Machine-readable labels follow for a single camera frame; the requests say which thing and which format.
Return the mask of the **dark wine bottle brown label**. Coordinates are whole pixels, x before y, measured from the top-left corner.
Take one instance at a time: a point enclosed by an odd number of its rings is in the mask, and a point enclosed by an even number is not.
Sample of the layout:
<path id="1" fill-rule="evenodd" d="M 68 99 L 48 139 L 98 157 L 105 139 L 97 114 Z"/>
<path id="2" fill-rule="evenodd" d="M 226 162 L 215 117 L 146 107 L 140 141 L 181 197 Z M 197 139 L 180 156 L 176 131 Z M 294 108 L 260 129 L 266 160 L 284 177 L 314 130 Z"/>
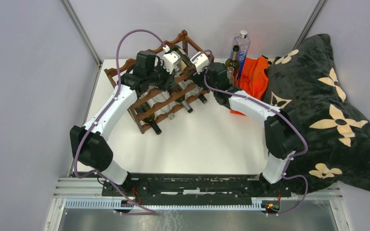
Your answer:
<path id="1" fill-rule="evenodd" d="M 177 52 L 181 57 L 181 61 L 177 66 L 178 71 L 177 71 L 176 77 L 183 75 L 185 71 L 188 71 L 187 73 L 190 76 L 193 76 L 194 74 L 197 73 L 195 70 L 195 66 L 191 63 L 191 58 L 187 55 L 187 53 L 182 48 L 180 48 L 178 45 L 167 47 L 165 49 L 165 54 L 170 53 L 172 51 Z"/>

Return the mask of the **blue square glass bottle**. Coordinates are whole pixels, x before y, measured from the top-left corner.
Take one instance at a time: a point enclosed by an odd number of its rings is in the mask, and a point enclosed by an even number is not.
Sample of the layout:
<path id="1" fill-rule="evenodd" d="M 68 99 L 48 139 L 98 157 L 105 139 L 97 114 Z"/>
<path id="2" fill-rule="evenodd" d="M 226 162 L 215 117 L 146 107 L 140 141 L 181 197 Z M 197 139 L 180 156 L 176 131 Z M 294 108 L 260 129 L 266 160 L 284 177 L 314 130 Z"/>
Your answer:
<path id="1" fill-rule="evenodd" d="M 245 60 L 247 58 L 247 53 L 249 50 L 251 40 L 248 37 L 248 31 L 247 30 L 241 30 L 239 35 L 237 37 L 234 37 L 233 39 L 233 45 L 239 46 L 239 53 L 237 59 L 239 60 L 240 66 L 239 66 L 239 72 L 237 75 L 237 80 L 240 79 L 242 69 L 245 63 Z"/>

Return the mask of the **tall clear glass bottle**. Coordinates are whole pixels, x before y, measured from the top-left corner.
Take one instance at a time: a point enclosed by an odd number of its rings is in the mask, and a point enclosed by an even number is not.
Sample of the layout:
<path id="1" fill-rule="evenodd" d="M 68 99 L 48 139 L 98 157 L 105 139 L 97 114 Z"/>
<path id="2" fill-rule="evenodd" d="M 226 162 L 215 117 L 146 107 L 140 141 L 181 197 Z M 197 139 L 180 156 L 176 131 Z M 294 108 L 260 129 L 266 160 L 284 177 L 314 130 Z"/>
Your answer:
<path id="1" fill-rule="evenodd" d="M 163 107 L 160 108 L 161 112 L 166 114 L 168 116 L 169 120 L 173 120 L 175 118 L 175 115 L 171 112 L 170 104 L 164 103 L 167 100 L 167 97 L 165 97 L 162 93 L 154 96 L 150 101 L 152 104 L 161 103 L 163 104 Z"/>

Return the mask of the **dark green wine bottle labelled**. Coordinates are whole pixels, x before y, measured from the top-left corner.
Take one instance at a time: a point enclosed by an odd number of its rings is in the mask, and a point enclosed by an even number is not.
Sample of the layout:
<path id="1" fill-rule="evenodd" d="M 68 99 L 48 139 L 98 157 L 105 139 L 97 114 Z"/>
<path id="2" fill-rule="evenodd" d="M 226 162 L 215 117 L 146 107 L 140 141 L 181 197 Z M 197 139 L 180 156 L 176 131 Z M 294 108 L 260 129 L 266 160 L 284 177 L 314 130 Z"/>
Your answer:
<path id="1" fill-rule="evenodd" d="M 144 102 L 140 106 L 136 107 L 135 111 L 136 111 L 136 113 L 140 114 L 140 113 L 148 112 L 150 109 L 151 109 L 150 104 L 148 102 Z M 145 117 L 144 119 L 142 119 L 142 121 L 145 122 L 146 124 L 149 124 L 157 135 L 162 133 L 161 129 L 159 128 L 159 126 L 155 122 L 155 114 L 154 113 Z"/>

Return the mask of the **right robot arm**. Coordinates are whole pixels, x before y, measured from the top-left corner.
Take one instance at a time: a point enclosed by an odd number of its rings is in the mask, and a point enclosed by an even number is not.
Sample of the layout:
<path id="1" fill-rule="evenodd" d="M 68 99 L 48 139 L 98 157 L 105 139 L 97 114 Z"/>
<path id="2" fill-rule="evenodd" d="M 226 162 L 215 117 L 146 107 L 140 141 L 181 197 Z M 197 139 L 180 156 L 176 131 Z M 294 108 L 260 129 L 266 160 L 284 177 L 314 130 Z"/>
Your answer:
<path id="1" fill-rule="evenodd" d="M 223 63 L 195 63 L 194 67 L 196 72 L 191 75 L 194 83 L 211 90 L 220 105 L 244 114 L 263 127 L 268 159 L 262 172 L 265 180 L 260 181 L 259 191 L 264 196 L 272 196 L 278 191 L 277 182 L 286 176 L 289 163 L 308 150 L 296 113 L 269 105 L 230 84 Z"/>

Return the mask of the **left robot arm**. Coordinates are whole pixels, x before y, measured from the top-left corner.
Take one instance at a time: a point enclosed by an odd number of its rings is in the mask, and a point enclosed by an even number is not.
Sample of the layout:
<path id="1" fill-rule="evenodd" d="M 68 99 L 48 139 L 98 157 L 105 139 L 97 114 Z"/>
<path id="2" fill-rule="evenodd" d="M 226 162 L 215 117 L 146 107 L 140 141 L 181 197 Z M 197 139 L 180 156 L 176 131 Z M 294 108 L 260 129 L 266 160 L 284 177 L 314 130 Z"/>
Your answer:
<path id="1" fill-rule="evenodd" d="M 70 131 L 74 163 L 89 166 L 114 182 L 113 189 L 120 196 L 132 191 L 132 183 L 127 180 L 128 171 L 114 161 L 107 140 L 123 114 L 150 86 L 165 90 L 174 84 L 175 66 L 180 60 L 175 52 L 162 57 L 151 51 L 138 52 L 135 63 L 120 71 L 118 84 L 101 109 L 83 126 Z"/>

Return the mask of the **dark wine bottle silver neck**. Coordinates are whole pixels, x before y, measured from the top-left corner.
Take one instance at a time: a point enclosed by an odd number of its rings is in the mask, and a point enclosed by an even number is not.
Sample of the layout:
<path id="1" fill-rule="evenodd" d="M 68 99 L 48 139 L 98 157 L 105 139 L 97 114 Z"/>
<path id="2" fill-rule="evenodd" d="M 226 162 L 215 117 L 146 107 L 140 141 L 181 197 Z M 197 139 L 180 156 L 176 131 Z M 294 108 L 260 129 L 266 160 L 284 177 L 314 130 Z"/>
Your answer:
<path id="1" fill-rule="evenodd" d="M 240 68 L 240 61 L 238 60 L 239 49 L 239 45 L 234 45 L 230 57 L 225 62 L 227 68 L 232 67 L 234 69 L 234 73 L 237 73 Z"/>

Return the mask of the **small clear glass bottle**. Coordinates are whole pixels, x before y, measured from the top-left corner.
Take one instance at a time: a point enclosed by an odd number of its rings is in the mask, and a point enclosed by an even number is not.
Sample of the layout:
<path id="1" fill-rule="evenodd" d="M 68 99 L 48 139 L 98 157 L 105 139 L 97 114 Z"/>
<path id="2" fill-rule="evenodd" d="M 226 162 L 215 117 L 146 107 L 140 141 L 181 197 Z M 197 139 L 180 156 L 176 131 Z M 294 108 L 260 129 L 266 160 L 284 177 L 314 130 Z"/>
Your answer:
<path id="1" fill-rule="evenodd" d="M 226 70 L 227 78 L 229 80 L 230 85 L 234 85 L 235 83 L 235 77 L 234 77 L 234 67 L 230 66 Z"/>

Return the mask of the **clear square bottle black cap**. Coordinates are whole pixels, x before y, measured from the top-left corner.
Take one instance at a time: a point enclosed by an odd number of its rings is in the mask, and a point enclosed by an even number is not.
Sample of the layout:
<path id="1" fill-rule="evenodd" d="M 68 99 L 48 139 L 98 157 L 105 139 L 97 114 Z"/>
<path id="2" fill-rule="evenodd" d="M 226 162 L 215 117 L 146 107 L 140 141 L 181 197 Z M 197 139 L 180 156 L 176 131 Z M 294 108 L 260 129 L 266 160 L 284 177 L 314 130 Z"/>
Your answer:
<path id="1" fill-rule="evenodd" d="M 208 100 L 206 99 L 206 97 L 204 96 L 204 94 L 201 93 L 201 91 L 202 91 L 202 88 L 199 87 L 198 85 L 195 85 L 195 87 L 191 91 L 189 91 L 188 93 L 185 94 L 185 97 L 186 98 L 189 98 L 190 96 L 197 96 L 198 99 L 203 104 L 205 104 L 205 103 L 207 103 Z"/>

